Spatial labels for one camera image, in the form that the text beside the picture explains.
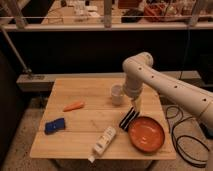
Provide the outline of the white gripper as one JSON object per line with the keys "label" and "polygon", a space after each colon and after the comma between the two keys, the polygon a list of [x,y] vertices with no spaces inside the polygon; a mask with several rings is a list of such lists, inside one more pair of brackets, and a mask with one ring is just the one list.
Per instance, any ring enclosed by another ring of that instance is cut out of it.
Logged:
{"label": "white gripper", "polygon": [[123,84],[123,91],[129,97],[134,99],[132,101],[132,106],[135,112],[139,112],[141,109],[141,98],[139,97],[142,92],[142,85],[141,84]]}

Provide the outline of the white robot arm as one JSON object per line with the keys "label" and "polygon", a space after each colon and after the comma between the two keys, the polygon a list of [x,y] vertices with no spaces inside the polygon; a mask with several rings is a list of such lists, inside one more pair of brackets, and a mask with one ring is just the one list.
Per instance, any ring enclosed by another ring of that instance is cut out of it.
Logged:
{"label": "white robot arm", "polygon": [[152,68],[153,57],[142,52],[124,60],[123,92],[131,99],[136,110],[141,103],[142,86],[146,84],[193,114],[213,131],[213,93],[162,74]]}

